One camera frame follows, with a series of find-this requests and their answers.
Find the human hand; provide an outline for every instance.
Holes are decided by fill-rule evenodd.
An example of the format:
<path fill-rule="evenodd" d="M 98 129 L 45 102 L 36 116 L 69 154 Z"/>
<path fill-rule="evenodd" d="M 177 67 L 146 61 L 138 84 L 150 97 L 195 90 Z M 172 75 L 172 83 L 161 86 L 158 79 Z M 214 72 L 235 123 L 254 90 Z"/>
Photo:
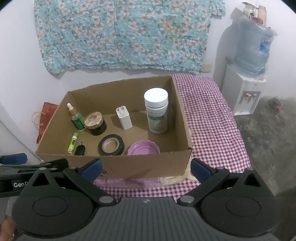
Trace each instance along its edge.
<path fill-rule="evenodd" d="M 11 217 L 6 216 L 5 221 L 0 226 L 0 241 L 12 241 L 15 231 L 15 222 Z"/>

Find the gold lid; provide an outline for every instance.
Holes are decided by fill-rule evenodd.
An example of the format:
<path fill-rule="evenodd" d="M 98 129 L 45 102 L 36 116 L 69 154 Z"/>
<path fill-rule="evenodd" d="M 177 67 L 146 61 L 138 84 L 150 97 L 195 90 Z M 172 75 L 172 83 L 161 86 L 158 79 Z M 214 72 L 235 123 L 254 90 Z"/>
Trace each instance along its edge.
<path fill-rule="evenodd" d="M 86 126 L 86 128 L 88 129 L 95 129 L 101 126 L 101 124 L 103 123 L 104 118 L 101 112 L 92 112 L 90 113 L 84 121 L 84 125 Z"/>
<path fill-rule="evenodd" d="M 77 110 L 76 110 L 75 108 L 73 108 L 73 109 L 71 109 L 71 110 L 68 110 L 68 111 L 69 111 L 69 114 L 70 114 L 71 116 L 75 115 L 76 112 L 77 112 Z"/>

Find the screw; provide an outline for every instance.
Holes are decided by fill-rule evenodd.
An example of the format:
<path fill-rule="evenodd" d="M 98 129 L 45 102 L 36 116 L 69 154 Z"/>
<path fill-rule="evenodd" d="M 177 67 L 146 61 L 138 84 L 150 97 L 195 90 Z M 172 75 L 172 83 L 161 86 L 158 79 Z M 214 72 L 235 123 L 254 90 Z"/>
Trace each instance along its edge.
<path fill-rule="evenodd" d="M 114 198 L 111 196 L 103 196 L 103 197 L 100 197 L 100 199 L 99 199 L 99 201 L 101 203 L 106 203 L 106 204 L 113 202 L 113 200 L 114 200 Z"/>
<path fill-rule="evenodd" d="M 180 200 L 184 203 L 192 203 L 194 201 L 194 197 L 189 196 L 189 195 L 185 195 L 180 197 Z"/>

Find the jar with gold lid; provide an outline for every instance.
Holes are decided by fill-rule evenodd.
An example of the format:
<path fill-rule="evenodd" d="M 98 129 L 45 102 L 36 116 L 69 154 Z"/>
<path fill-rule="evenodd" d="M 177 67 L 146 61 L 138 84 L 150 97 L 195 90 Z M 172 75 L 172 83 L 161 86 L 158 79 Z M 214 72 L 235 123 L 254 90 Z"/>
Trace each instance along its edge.
<path fill-rule="evenodd" d="M 93 136 L 98 136 L 107 129 L 107 124 L 103 118 L 101 112 L 90 113 L 84 121 L 85 127 L 88 129 L 89 133 Z"/>

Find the black key fob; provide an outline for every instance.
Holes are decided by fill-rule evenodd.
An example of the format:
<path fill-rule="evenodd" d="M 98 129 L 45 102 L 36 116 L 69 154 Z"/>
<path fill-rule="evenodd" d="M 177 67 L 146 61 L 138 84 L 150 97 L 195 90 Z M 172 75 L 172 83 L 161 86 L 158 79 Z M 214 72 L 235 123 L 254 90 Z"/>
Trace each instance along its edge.
<path fill-rule="evenodd" d="M 81 144 L 81 145 L 76 147 L 74 155 L 76 155 L 76 156 L 84 156 L 84 152 L 85 152 L 85 146 Z"/>

